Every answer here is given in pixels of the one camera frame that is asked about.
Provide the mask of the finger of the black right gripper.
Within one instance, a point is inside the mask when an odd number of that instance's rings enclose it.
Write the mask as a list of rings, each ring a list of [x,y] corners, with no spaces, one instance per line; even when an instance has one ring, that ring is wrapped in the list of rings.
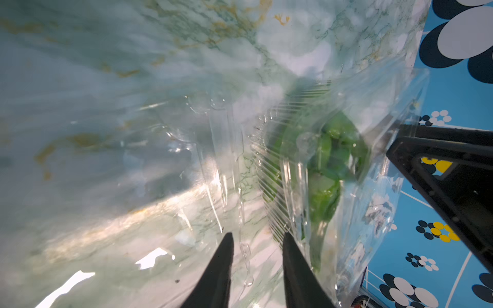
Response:
[[[386,156],[492,271],[492,137],[400,137]],[[422,158],[446,160],[452,169],[437,178]]]
[[[492,146],[492,131],[463,128],[427,127],[421,125],[402,124],[397,138],[416,137],[439,141],[461,142],[478,146]]]

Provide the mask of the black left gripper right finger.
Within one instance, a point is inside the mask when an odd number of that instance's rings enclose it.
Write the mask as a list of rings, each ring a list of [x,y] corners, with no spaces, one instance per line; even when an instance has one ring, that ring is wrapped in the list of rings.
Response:
[[[287,308],[335,307],[289,232],[282,241],[282,267]]]

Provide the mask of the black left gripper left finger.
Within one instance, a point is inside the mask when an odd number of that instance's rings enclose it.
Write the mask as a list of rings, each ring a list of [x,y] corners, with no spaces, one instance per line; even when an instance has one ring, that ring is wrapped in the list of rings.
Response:
[[[181,308],[228,307],[233,259],[234,239],[232,233],[227,232]]]

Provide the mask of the clear clamshell with peppers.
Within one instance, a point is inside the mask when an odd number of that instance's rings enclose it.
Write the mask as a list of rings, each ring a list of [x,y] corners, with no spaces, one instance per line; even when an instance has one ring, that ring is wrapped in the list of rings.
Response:
[[[243,241],[243,141],[222,93],[158,101],[109,135],[69,142],[91,173],[88,219],[47,249],[52,259],[128,265],[147,287],[177,291],[197,280],[227,232]]]
[[[401,59],[304,80],[253,122],[249,143],[273,238],[293,236],[336,307],[348,307],[397,211],[387,151],[417,127],[430,74]]]

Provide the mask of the clear clamshell with peppers front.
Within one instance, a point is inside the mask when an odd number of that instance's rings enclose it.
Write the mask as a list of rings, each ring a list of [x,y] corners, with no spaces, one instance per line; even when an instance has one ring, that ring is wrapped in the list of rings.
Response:
[[[69,142],[91,173],[88,219],[47,249],[52,259],[128,265],[147,287],[177,291],[197,280],[227,232],[243,241],[243,141],[222,93],[158,101],[109,135]]]

